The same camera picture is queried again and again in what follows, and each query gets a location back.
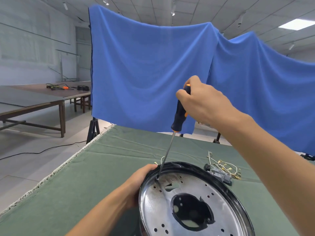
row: screwdriver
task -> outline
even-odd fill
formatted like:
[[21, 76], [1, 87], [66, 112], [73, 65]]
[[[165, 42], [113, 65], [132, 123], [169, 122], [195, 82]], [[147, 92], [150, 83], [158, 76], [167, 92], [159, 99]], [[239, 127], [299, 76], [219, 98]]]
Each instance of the screwdriver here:
[[[184, 87], [184, 90], [187, 92], [187, 94], [190, 94], [190, 84], [187, 84], [185, 87]], [[166, 154], [163, 158], [163, 162], [161, 164], [161, 167], [160, 167], [160, 170], [157, 174], [157, 178], [156, 180], [158, 180], [158, 178], [160, 177], [160, 173], [162, 171], [162, 168], [164, 166], [164, 163], [165, 163], [165, 160], [167, 158], [167, 155], [168, 155], [168, 152], [169, 150], [171, 149], [171, 146], [172, 146], [172, 143], [173, 143], [173, 139], [174, 139], [174, 136], [175, 136], [175, 133], [177, 132], [180, 132], [181, 131], [181, 128], [183, 127], [183, 123], [185, 122], [186, 118], [187, 118], [187, 112], [186, 110], [184, 109], [182, 103], [178, 100], [177, 101], [177, 108], [176, 108], [176, 113], [175, 113], [175, 118], [174, 118], [174, 122], [171, 126], [171, 129], [173, 130], [173, 134], [172, 134], [172, 138], [171, 138], [171, 143], [169, 144], [169, 147], [166, 151]]]

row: black stand base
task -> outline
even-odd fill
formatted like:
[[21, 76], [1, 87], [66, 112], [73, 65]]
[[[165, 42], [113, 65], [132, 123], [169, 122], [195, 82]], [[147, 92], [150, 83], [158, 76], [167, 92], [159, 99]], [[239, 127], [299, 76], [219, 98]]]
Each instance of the black stand base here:
[[307, 153], [305, 155], [301, 154], [301, 157], [303, 157], [306, 160], [315, 161], [315, 156], [311, 156], [311, 155], [309, 155]]
[[86, 139], [86, 144], [88, 144], [90, 141], [92, 141], [93, 138], [95, 138], [97, 135], [100, 134], [100, 127], [98, 125], [97, 118], [94, 118], [90, 121], [90, 127], [88, 132], [88, 138]]
[[218, 144], [220, 144], [220, 142], [219, 142], [220, 136], [221, 136], [221, 133], [218, 133], [218, 136], [217, 136], [216, 139], [213, 140], [213, 143], [218, 143]]

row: forearm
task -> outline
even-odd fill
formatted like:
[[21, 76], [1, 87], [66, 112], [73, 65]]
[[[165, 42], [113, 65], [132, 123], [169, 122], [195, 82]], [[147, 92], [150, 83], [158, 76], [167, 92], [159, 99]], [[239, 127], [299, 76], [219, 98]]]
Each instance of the forearm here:
[[311, 235], [315, 166], [268, 134], [245, 114], [218, 129], [253, 168], [301, 235]]
[[126, 209], [121, 186], [101, 200], [66, 236], [106, 236]]

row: tiled floor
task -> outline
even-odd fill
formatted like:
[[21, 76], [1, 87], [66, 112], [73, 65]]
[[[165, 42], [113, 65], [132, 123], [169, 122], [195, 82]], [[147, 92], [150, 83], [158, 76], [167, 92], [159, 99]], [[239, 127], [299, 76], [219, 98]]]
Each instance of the tiled floor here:
[[[0, 158], [23, 153], [41, 152], [50, 147], [72, 144], [86, 141], [91, 112], [83, 114], [80, 109], [75, 113], [73, 104], [67, 102], [66, 110], [66, 133], [60, 138], [60, 133], [36, 127], [17, 125], [0, 131]], [[58, 126], [58, 107], [51, 107], [34, 113], [16, 117], [14, 119], [27, 120], [29, 122]], [[111, 124], [99, 120], [100, 130]], [[193, 138], [212, 142], [217, 132], [200, 124], [195, 125], [192, 135], [185, 134], [186, 138]], [[220, 143], [229, 143], [221, 138]], [[63, 146], [45, 151], [41, 154], [21, 154], [0, 160], [0, 212], [12, 202], [16, 201], [25, 192], [31, 190], [45, 176], [60, 166], [73, 154], [79, 151], [85, 143], [76, 143], [71, 146]]]

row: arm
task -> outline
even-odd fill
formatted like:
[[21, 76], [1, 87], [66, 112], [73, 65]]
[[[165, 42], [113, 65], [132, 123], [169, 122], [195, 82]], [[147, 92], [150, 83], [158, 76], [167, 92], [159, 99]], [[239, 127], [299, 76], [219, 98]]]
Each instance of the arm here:
[[215, 127], [253, 168], [303, 236], [313, 235], [315, 166], [234, 108], [221, 92], [191, 77], [191, 95], [176, 94], [189, 115]]
[[138, 203], [138, 190], [146, 174], [157, 167], [148, 164], [101, 200], [66, 236], [106, 236], [125, 210]]

